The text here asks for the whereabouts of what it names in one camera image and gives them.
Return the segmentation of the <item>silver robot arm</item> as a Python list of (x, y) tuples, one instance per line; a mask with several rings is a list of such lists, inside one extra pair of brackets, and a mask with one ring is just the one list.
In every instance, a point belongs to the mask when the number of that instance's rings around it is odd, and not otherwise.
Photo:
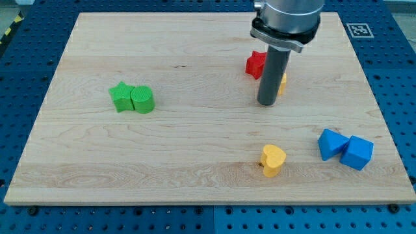
[(324, 0), (258, 0), (253, 6), (252, 37), (279, 51), (301, 53), (317, 33)]

